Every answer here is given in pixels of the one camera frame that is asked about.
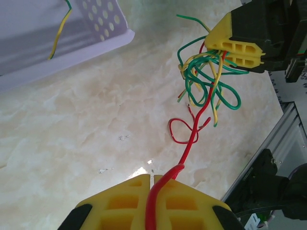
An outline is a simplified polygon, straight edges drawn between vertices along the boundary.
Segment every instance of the white plastic basket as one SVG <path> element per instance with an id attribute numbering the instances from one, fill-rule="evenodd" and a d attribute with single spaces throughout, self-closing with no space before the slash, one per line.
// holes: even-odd
<path id="1" fill-rule="evenodd" d="M 48 60 L 64 0 L 0 1 L 0 92 L 130 43 L 134 32 L 116 0 L 70 0 L 72 13 Z"/>

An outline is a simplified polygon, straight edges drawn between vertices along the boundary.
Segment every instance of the yellow-green wire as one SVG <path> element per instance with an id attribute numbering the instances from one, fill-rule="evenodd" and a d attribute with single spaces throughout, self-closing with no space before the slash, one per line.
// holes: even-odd
<path id="1" fill-rule="evenodd" d="M 198 23 L 200 23 L 208 32 L 210 32 L 210 29 L 200 20 L 196 19 L 196 18 L 192 18 L 192 17 L 187 17 L 187 16 L 182 16 L 182 15 L 177 15 L 178 17 L 181 18 L 185 18 L 185 19 L 190 19 L 193 21 L 196 21 Z M 230 109 L 236 110 L 241 106 L 241 99 L 240 96 L 238 95 L 238 93 L 230 86 L 220 82 L 220 77 L 221 75 L 229 75 L 229 74 L 247 74 L 248 71 L 242 71 L 242 70 L 237 70 L 237 69 L 233 69 L 230 67 L 227 67 L 224 65 L 224 62 L 222 60 L 222 51 L 217 51 L 217 50 L 212 50 L 212 51 L 207 51 L 205 53 L 202 54 L 196 54 L 192 57 L 190 57 L 185 63 L 183 63 L 181 57 L 180 57 L 180 52 L 192 45 L 193 43 L 200 41 L 202 39 L 204 39 L 206 36 L 200 37 L 198 39 L 195 39 L 194 41 L 184 45 L 182 48 L 179 49 L 177 56 L 179 59 L 179 69 L 181 72 L 181 75 L 183 77 L 183 79 L 186 82 L 186 89 L 181 93 L 178 102 L 183 98 L 184 94 L 187 92 L 188 93 L 188 97 L 191 103 L 195 104 L 196 106 L 203 106 L 203 104 L 205 103 L 206 100 L 208 100 L 208 91 L 206 89 L 207 86 L 210 86 L 213 88 L 213 92 L 212 92 L 212 97 L 211 97 L 211 106 L 212 106 L 212 110 L 213 110 L 213 116 L 214 116 L 214 127 L 217 125 L 217 121 L 218 121 L 218 116 L 217 116 L 217 109 L 220 106 L 221 102 L 223 102 L 227 107 L 229 107 Z M 225 60 L 226 62 L 236 66 L 235 63 L 230 62 L 229 60 Z M 206 75 L 205 73 L 203 73 L 201 71 L 201 69 L 207 64 L 209 63 L 210 68 L 213 72 L 213 78 L 210 78 L 208 75 Z M 217 64 L 219 66 L 218 68 L 218 72 L 216 73 L 216 70 L 213 66 L 213 63 Z M 228 70 L 230 72 L 227 73 L 222 73 L 222 69 Z M 205 77 L 207 80 L 213 82 L 213 86 L 211 83 L 208 82 L 204 82 L 201 81 L 200 79 L 198 79 L 198 74 L 202 75 L 203 77 Z M 193 94 L 191 93 L 191 85 L 195 83 L 198 87 L 201 87 L 204 91 L 204 95 L 202 97 L 202 99 L 197 102 L 193 96 Z M 236 97 L 237 99 L 237 105 L 231 105 L 230 103 L 228 103 L 225 98 L 223 97 L 223 91 L 222 91 L 222 87 L 225 87 L 227 89 L 229 89 Z M 217 94 L 219 97 L 218 103 L 216 106 L 213 105 L 214 103 L 214 95 Z"/>
<path id="2" fill-rule="evenodd" d="M 48 60 L 50 60 L 50 59 L 53 58 L 53 56 L 54 56 L 54 54 L 55 54 L 55 52 L 56 52 L 56 49 L 57 49 L 59 36 L 60 36 L 61 33 L 62 33 L 62 30 L 63 30 L 63 27 L 64 27 L 65 22 L 67 21 L 67 19 L 69 18 L 70 14 L 71 14 L 71 12 L 72 12 L 72 8 L 71 8 L 70 2 L 69 2 L 68 0 L 65 0 L 65 1 L 66 1 L 67 5 L 68 5 L 69 10 L 68 10 L 68 12 L 66 13 L 66 15 L 64 16 L 64 18 L 62 19 L 61 24 L 59 25 L 59 30 L 58 30 L 57 35 L 56 35 L 56 38 L 55 38 L 55 40 L 54 40 L 53 47 L 52 47 L 52 51 L 51 51 L 51 53 L 50 53 L 50 55 L 49 55 L 49 57 L 48 57 Z"/>

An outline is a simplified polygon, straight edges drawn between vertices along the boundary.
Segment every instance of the white marble table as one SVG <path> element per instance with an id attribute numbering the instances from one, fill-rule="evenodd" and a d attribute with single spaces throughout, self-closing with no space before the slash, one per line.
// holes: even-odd
<path id="1" fill-rule="evenodd" d="M 1 229 L 56 229 L 79 201 L 141 173 L 164 174 L 183 153 L 167 129 L 173 117 L 192 123 L 187 99 L 176 102 L 184 88 L 176 52 L 205 31 L 175 15 L 196 16 L 212 28 L 240 2 L 119 2 L 136 32 L 131 44 L 0 95 Z M 218 127 L 211 122 L 200 133 L 178 177 L 216 198 L 282 115 L 266 73 L 222 81 L 235 87 L 242 107 L 220 107 Z M 179 124 L 174 132 L 189 136 Z"/>

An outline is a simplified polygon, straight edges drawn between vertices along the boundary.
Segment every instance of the yellow plastic block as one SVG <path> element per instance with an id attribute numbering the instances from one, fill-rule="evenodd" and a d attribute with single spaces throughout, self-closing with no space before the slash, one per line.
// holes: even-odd
<path id="1" fill-rule="evenodd" d="M 211 30 L 205 38 L 207 49 L 226 50 L 231 54 L 228 56 L 233 59 L 238 66 L 253 68 L 263 64 L 260 58 L 265 55 L 262 49 L 255 43 L 232 41 L 231 12 Z"/>
<path id="2" fill-rule="evenodd" d="M 238 66 L 246 67 L 249 69 L 257 67 L 260 64 L 264 63 L 259 57 L 244 56 L 233 53 L 230 53 L 225 59 L 236 63 Z"/>
<path id="3" fill-rule="evenodd" d="M 143 174 L 80 202 L 77 207 L 92 205 L 81 230 L 145 230 L 149 191 L 150 175 Z M 157 198 L 157 230 L 224 230 L 213 206 L 230 210 L 222 201 L 170 180 Z"/>
<path id="4" fill-rule="evenodd" d="M 150 175 L 143 174 L 80 202 L 93 206 L 81 230 L 143 230 L 149 190 Z"/>
<path id="5" fill-rule="evenodd" d="M 154 176 L 155 182 L 162 176 Z M 159 230 L 224 230 L 213 206 L 230 207 L 194 188 L 170 180 L 158 194 L 156 204 Z"/>

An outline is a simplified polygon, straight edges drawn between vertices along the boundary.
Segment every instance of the wire bundle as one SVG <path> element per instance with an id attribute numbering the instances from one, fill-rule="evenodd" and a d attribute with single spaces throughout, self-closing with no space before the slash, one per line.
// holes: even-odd
<path id="1" fill-rule="evenodd" d="M 196 18 L 186 17 L 182 15 L 177 15 L 178 17 L 190 19 L 197 21 L 200 23 L 208 32 L 210 32 L 210 29 L 200 20 Z M 156 210 L 155 205 L 157 201 L 157 196 L 159 191 L 162 189 L 162 187 L 170 180 L 170 179 L 176 179 L 178 173 L 184 169 L 184 162 L 189 154 L 189 151 L 192 147 L 193 143 L 196 143 L 199 136 L 198 132 L 203 129 L 209 122 L 210 117 L 205 121 L 205 123 L 198 127 L 198 122 L 200 119 L 200 116 L 202 113 L 207 109 L 208 105 L 211 104 L 212 110 L 213 110 L 213 116 L 214 116 L 214 126 L 217 125 L 218 117 L 217 117 L 217 109 L 219 108 L 220 104 L 223 102 L 228 108 L 236 110 L 240 108 L 241 106 L 241 99 L 238 93 L 233 89 L 231 86 L 220 82 L 220 77 L 222 75 L 238 75 L 238 74 L 247 74 L 248 71 L 242 71 L 230 68 L 226 65 L 224 65 L 224 61 L 228 62 L 229 64 L 236 67 L 236 64 L 225 59 L 228 53 L 226 51 L 220 51 L 220 50 L 210 50 L 205 53 L 202 52 L 202 48 L 204 47 L 204 42 L 201 45 L 200 53 L 197 55 L 193 55 L 190 57 L 185 63 L 183 63 L 182 58 L 180 56 L 180 52 L 185 49 L 186 47 L 200 41 L 204 40 L 206 36 L 200 37 L 195 39 L 194 41 L 186 44 L 182 48 L 178 50 L 177 56 L 179 59 L 179 70 L 181 73 L 182 78 L 185 80 L 185 90 L 179 95 L 178 101 L 182 99 L 185 93 L 188 93 L 188 97 L 191 103 L 194 105 L 201 107 L 200 111 L 197 113 L 197 115 L 194 117 L 194 114 L 192 113 L 190 107 L 188 106 L 189 112 L 193 118 L 194 124 L 193 128 L 191 128 L 185 121 L 179 119 L 179 118 L 173 118 L 169 121 L 169 129 L 171 136 L 173 140 L 180 144 L 187 144 L 186 149 L 178 163 L 175 167 L 173 167 L 171 170 L 169 170 L 150 190 L 149 195 L 147 197 L 147 203 L 146 203 L 146 213 L 145 213 L 145 229 L 146 230 L 156 230 Z M 213 77 L 209 77 L 207 74 L 202 72 L 202 69 L 208 65 L 210 66 Z M 216 72 L 213 64 L 217 64 L 218 71 Z M 222 73 L 222 69 L 227 70 L 228 72 Z M 201 75 L 203 78 L 206 79 L 206 81 L 202 81 L 198 78 L 198 76 Z M 192 84 L 195 84 L 199 90 L 203 90 L 203 96 L 202 98 L 197 101 L 194 97 L 194 95 L 191 92 L 191 86 Z M 224 97 L 223 97 L 223 87 L 229 89 L 236 97 L 237 99 L 237 105 L 231 105 Z M 219 97 L 219 100 L 216 105 L 214 105 L 214 96 L 217 94 Z M 181 121 L 183 122 L 191 131 L 190 138 L 187 142 L 179 142 L 174 138 L 171 124 L 173 121 Z"/>

